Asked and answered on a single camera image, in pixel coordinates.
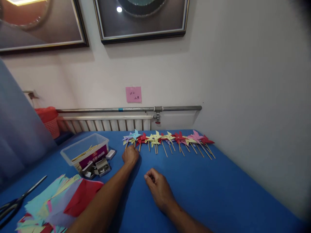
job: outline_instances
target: black scissors handle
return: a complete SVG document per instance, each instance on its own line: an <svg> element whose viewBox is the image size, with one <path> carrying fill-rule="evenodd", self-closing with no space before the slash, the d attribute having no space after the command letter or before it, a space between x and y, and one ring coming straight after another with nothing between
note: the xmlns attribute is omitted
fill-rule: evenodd
<svg viewBox="0 0 311 233"><path fill-rule="evenodd" d="M3 205L0 208L0 222L11 212L13 211L1 224L0 224L0 230L8 224L9 221L17 214L19 209L23 205L23 199L18 200L14 199L13 201Z"/></svg>

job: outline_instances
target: scissors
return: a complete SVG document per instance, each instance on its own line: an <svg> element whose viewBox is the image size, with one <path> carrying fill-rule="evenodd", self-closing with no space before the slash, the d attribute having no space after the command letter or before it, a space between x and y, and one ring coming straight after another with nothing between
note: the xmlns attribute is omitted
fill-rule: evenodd
<svg viewBox="0 0 311 233"><path fill-rule="evenodd" d="M6 225L8 224L8 222L17 214L17 212L19 211L19 209L22 207L23 205L23 200L24 198L30 194L39 184L41 184L42 181L44 181L44 179L47 176L43 177L41 180L39 180L38 183L36 183L34 186L31 187L31 189L29 189L27 192L25 192L20 198L18 199L14 199L13 201L6 203L5 205L0 207L0 230ZM11 212L13 211L9 217L6 218L6 220L4 220L2 223L1 221Z"/></svg>

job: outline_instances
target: transparent plastic box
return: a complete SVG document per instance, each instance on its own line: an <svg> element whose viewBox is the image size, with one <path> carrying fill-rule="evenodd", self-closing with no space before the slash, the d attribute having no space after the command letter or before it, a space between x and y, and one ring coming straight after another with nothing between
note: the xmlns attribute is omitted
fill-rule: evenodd
<svg viewBox="0 0 311 233"><path fill-rule="evenodd" d="M78 172L82 172L89 163L96 162L108 154L108 142L109 139L94 133L61 150L61 155L70 166L75 166ZM98 145L96 148L88 151L74 162L72 161L74 158L86 152L90 147L96 145Z"/></svg>

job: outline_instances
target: blue curtain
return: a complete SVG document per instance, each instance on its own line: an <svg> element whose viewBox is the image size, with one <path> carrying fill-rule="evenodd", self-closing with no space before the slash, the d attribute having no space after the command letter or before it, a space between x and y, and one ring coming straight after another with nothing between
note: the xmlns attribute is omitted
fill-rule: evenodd
<svg viewBox="0 0 311 233"><path fill-rule="evenodd" d="M51 134L0 59L0 186L55 146Z"/></svg>

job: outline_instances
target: framed picture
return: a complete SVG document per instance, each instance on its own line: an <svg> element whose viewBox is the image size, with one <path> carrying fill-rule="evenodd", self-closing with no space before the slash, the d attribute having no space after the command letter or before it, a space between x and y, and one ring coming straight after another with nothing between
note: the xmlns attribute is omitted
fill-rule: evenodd
<svg viewBox="0 0 311 233"><path fill-rule="evenodd" d="M103 44L184 36L189 0L93 0Z"/></svg>
<svg viewBox="0 0 311 233"><path fill-rule="evenodd" d="M0 55L87 46L77 0L0 0Z"/></svg>

